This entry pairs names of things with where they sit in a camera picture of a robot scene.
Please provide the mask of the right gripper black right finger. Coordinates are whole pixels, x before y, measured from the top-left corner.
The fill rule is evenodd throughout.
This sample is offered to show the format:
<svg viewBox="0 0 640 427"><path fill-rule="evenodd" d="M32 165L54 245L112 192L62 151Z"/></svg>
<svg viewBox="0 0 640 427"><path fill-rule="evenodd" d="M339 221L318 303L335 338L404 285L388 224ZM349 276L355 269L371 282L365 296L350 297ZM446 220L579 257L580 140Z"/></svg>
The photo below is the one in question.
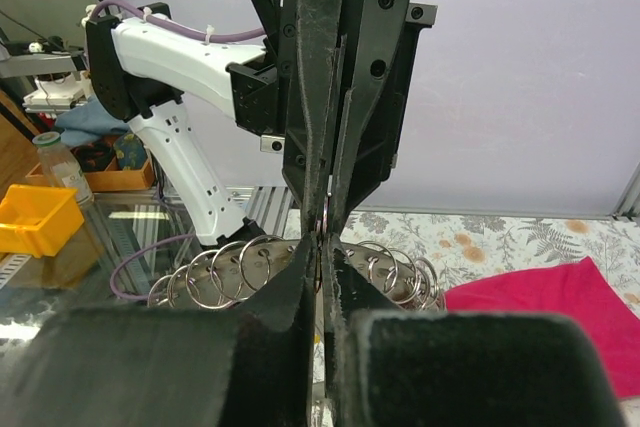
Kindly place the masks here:
<svg viewBox="0 0 640 427"><path fill-rule="evenodd" d="M595 347L564 316L407 311L321 252L327 395L337 426L621 426Z"/></svg>

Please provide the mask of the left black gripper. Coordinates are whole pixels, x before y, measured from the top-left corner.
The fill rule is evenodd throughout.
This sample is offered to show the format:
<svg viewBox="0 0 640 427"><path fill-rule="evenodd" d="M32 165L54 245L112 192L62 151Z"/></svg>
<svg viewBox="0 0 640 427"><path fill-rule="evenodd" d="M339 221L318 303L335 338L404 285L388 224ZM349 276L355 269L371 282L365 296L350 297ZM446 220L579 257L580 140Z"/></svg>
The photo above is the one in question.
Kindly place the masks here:
<svg viewBox="0 0 640 427"><path fill-rule="evenodd" d="M320 242L383 178L398 149L420 34L435 5L412 0L251 0L265 51L231 75L236 122L285 142L282 174L300 230ZM327 191L334 151L332 197Z"/></svg>

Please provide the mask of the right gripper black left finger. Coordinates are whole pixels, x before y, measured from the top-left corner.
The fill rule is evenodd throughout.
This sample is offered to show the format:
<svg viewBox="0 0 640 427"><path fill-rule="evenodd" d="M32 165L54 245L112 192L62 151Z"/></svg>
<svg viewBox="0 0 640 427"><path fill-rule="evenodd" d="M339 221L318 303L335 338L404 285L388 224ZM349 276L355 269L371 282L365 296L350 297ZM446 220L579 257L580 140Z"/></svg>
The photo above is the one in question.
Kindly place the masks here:
<svg viewBox="0 0 640 427"><path fill-rule="evenodd" d="M305 426L315 236L240 305L86 307L51 317L1 393L5 426Z"/></svg>

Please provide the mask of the large metal keyring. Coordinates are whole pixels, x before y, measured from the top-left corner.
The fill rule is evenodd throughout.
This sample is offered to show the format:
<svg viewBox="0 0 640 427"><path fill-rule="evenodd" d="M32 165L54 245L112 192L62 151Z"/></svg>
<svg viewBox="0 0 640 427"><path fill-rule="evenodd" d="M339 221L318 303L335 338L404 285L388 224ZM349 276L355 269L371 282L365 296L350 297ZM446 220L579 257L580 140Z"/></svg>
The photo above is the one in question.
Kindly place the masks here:
<svg viewBox="0 0 640 427"><path fill-rule="evenodd" d="M291 195L274 201L252 199L247 207L257 216L261 234L181 259L152 284L143 304L222 311L248 300L282 272L300 238ZM424 256L383 241L388 226L378 213L350 214L343 231L348 263L393 304L409 311L444 311L445 294L435 266Z"/></svg>

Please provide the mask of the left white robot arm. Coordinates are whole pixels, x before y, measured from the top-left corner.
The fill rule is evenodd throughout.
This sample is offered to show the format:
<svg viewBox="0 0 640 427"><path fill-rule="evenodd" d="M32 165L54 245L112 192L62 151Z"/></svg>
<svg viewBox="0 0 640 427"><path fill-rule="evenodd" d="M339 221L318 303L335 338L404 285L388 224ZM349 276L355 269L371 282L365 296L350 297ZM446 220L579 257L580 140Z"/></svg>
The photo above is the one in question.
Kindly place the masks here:
<svg viewBox="0 0 640 427"><path fill-rule="evenodd" d="M184 106L193 95L274 144L306 232L339 234L395 165L422 31L412 0L251 0L258 30L218 35L176 23L164 3L86 23L93 90L159 162L204 246L260 231L225 190Z"/></svg>

